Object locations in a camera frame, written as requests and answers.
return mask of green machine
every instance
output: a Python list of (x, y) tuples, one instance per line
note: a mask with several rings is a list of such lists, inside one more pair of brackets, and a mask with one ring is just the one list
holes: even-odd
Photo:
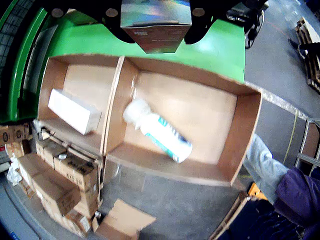
[[(0, 44), (1, 39), (8, 35), (5, 30), (12, 22), (10, 16), (28, 1), (31, 2), (14, 0), (8, 6), (0, 20)], [(161, 59), (206, 69), (244, 82), (244, 28), (232, 23), (218, 19), (200, 41), (190, 45), (182, 42), (175, 53), (146, 54), (136, 43), (119, 40), (102, 24), (81, 12), (72, 11), (61, 18), (53, 18), (43, 8), (32, 7), (25, 14), (28, 17), (28, 13), (33, 11), (29, 21), (21, 16), (24, 31), (17, 34), (20, 41), (12, 41), (11, 48), (14, 44), (17, 46), (13, 51), (12, 63), (6, 62), (0, 68), (0, 124), (37, 117), (42, 77), (47, 59), (51, 56), (105, 54)], [(6, 56), (0, 51), (0, 63), (4, 58), (8, 61), (10, 51)]]

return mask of gray floor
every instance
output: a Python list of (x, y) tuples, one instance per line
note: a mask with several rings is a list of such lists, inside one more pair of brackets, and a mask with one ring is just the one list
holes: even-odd
[[(296, 39), (294, 27), (301, 16), (318, 33), (320, 24), (305, 4), (298, 0), (270, 0), (269, 4), (264, 26), (253, 47), (246, 51), (245, 81), (280, 96), (309, 117), (320, 117), (320, 96), (306, 85), (304, 65), (287, 41), (288, 37)], [(294, 121), (293, 114), (268, 101), (262, 102), (256, 133), (280, 162), (285, 159)], [(296, 119), (284, 163), (290, 168), (300, 149), (305, 124), (304, 120)], [(239, 179), (248, 187), (252, 179), (246, 175), (246, 170), (241, 169)], [(10, 216), (19, 214), (5, 196), (4, 186), (11, 190), (8, 191), (11, 198), (22, 204), (21, 208), (29, 207), (30, 203), (17, 187), (12, 190), (3, 178), (1, 181), (0, 221), (8, 231), (15, 231), (20, 239), (36, 239), (27, 237), (34, 236), (32, 228), (43, 239), (77, 239), (41, 211), (30, 210), (30, 215), (25, 217), (26, 221), (31, 222), (32, 228), (23, 221), (15, 224)], [(203, 240), (219, 225), (238, 193), (234, 188), (194, 185), (122, 168), (118, 177), (104, 187), (104, 201), (100, 210), (107, 213), (115, 200), (120, 198), (157, 218), (155, 223), (142, 230), (141, 239)], [(98, 238), (91, 234), (89, 239)]]

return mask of cardboard flap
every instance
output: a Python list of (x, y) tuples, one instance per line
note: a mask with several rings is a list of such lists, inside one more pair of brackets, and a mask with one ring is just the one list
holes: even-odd
[(156, 220), (155, 217), (126, 204), (120, 199), (115, 201), (113, 208), (108, 214), (109, 216), (121, 223), (124, 228), (127, 226), (128, 228), (134, 227), (138, 231)]

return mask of yellow object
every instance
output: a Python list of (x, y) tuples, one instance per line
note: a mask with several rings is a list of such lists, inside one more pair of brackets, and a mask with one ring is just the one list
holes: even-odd
[(266, 196), (260, 191), (260, 189), (258, 188), (255, 182), (251, 185), (250, 190), (248, 191), (248, 194), (249, 196), (257, 197), (258, 199), (268, 200)]

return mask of open cardboard box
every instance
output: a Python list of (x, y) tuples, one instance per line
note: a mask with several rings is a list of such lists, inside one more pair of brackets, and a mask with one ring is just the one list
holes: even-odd
[[(98, 129), (82, 135), (49, 108), (53, 88), (102, 112)], [(193, 144), (177, 164), (122, 117), (133, 98), (146, 100)], [(38, 119), (60, 139), (107, 160), (175, 180), (233, 184), (251, 143), (260, 92), (216, 73), (174, 62), (106, 55), (49, 58)]]
[[(261, 93), (203, 69), (155, 59), (119, 61), (104, 143), (106, 159), (190, 183), (230, 186), (251, 143)], [(122, 115), (142, 98), (193, 144), (177, 164)]]
[[(38, 120), (58, 138), (101, 156), (118, 60), (99, 54), (50, 57), (39, 95)], [(82, 135), (51, 111), (48, 103), (52, 89), (63, 89), (101, 111), (97, 130)]]

